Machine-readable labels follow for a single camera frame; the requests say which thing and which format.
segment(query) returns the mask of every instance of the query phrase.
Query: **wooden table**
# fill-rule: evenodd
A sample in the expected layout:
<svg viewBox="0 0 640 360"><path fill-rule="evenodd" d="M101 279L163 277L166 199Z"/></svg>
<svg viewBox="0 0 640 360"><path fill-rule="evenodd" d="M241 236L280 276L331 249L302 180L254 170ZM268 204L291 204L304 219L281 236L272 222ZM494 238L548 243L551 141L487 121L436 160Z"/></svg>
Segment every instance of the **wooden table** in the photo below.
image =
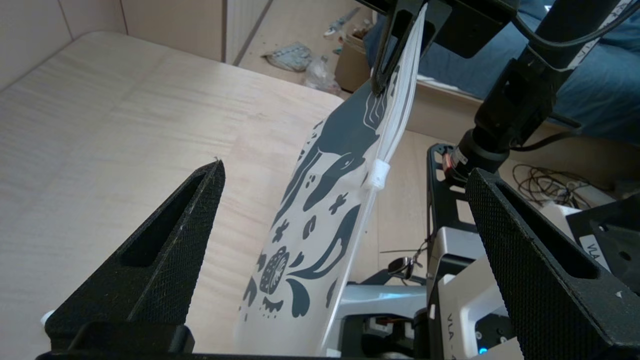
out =
<svg viewBox="0 0 640 360"><path fill-rule="evenodd" d="M0 358L48 351L61 304L197 167L227 183L187 325L232 326L311 127L338 97L115 33L92 33L0 93Z"/></svg>

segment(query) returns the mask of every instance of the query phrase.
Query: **blue bedsheet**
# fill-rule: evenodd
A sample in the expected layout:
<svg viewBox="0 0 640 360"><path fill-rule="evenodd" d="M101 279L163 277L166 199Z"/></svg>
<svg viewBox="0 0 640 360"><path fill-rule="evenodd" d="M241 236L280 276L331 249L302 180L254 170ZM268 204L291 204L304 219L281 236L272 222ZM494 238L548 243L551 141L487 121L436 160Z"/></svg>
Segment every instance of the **blue bedsheet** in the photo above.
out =
<svg viewBox="0 0 640 360"><path fill-rule="evenodd" d="M552 0L522 0L519 13L536 29ZM384 20L365 37L372 65ZM464 59L434 44L419 72L484 99L511 58L527 41L507 25L473 58ZM640 12L607 34L561 87L554 111L581 122L591 136L640 145Z"/></svg>

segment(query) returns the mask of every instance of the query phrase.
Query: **white plastic bag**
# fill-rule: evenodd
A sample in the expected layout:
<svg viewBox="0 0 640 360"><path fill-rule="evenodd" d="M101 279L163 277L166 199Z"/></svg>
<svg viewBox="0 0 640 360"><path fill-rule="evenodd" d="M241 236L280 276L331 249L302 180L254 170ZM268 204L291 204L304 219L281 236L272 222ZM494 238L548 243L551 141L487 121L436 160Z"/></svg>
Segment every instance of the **white plastic bag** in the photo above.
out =
<svg viewBox="0 0 640 360"><path fill-rule="evenodd" d="M326 56L316 56L307 66L304 85L313 89L340 95L340 85L335 82L335 75L326 66Z"/></svg>

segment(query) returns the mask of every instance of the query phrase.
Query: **white wall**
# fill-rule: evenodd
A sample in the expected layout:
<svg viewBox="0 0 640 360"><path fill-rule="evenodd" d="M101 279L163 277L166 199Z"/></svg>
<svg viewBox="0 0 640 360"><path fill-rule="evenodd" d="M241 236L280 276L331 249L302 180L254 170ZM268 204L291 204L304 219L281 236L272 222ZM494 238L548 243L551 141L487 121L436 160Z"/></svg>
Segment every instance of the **white wall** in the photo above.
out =
<svg viewBox="0 0 640 360"><path fill-rule="evenodd" d="M120 0L0 0L0 90L97 30L125 33Z"/></svg>
<svg viewBox="0 0 640 360"><path fill-rule="evenodd" d="M224 60L223 0L122 0L129 35Z"/></svg>
<svg viewBox="0 0 640 360"><path fill-rule="evenodd" d="M0 90L71 42L55 0L0 0Z"/></svg>
<svg viewBox="0 0 640 360"><path fill-rule="evenodd" d="M92 31L127 33L120 0L59 1L74 40Z"/></svg>
<svg viewBox="0 0 640 360"><path fill-rule="evenodd" d="M269 0L227 0L227 63L234 63Z"/></svg>

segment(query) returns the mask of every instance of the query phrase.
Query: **cable bundle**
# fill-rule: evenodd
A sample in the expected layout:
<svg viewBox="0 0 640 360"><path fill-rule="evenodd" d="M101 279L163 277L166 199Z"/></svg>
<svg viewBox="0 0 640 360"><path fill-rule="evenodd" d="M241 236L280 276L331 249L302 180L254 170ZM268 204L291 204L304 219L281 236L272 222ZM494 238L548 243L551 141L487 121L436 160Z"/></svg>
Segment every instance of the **cable bundle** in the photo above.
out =
<svg viewBox="0 0 640 360"><path fill-rule="evenodd" d="M519 167L529 168L526 178L517 178L516 169ZM511 174L518 184L518 191L529 202L542 206L551 201L576 209L591 208L591 205L575 192L579 188L592 186L587 179L580 175L526 164L514 166Z"/></svg>

